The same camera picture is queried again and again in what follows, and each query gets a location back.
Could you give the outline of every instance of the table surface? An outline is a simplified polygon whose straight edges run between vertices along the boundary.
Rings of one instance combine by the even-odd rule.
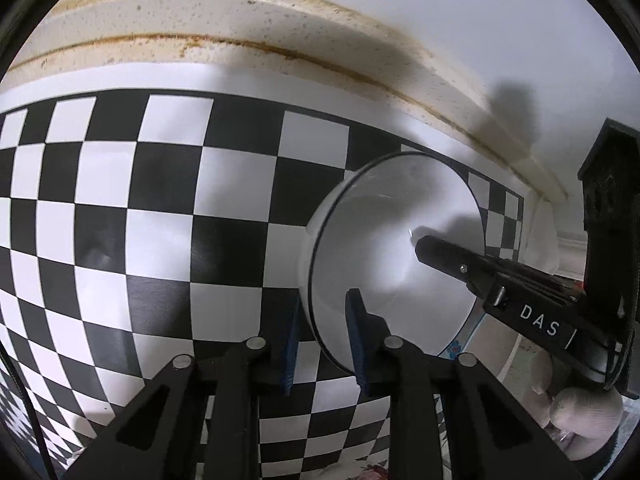
[[[322,112],[109,89],[10,110],[0,126],[0,340],[60,471],[174,355],[219,356],[297,301],[304,226],[345,176],[381,155],[426,150],[449,164],[478,200],[487,253],[518,257],[516,192]],[[303,323],[291,396],[260,400],[262,476],[386,460],[388,398],[362,396]],[[17,393],[0,367],[2,416],[33,447]]]

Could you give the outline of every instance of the screw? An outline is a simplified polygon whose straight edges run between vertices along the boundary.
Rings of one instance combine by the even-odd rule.
[[[267,342],[265,339],[260,336],[251,337],[246,340],[246,346],[251,350],[260,350],[261,348],[264,348],[266,344]]]
[[[476,364],[478,364],[478,359],[476,359],[476,356],[473,354],[470,354],[469,352],[464,352],[462,354],[459,354],[458,361],[460,362],[461,365],[466,366],[468,368],[471,368],[473,366],[476,366]]]
[[[171,364],[177,370],[182,370],[183,368],[188,368],[189,366],[191,366],[191,361],[192,359],[190,355],[180,354],[174,357],[174,360],[171,361]]]
[[[402,338],[398,337],[397,335],[390,335],[385,337],[385,346],[387,348],[392,348],[395,350],[400,348],[403,344],[404,341],[402,341]]]

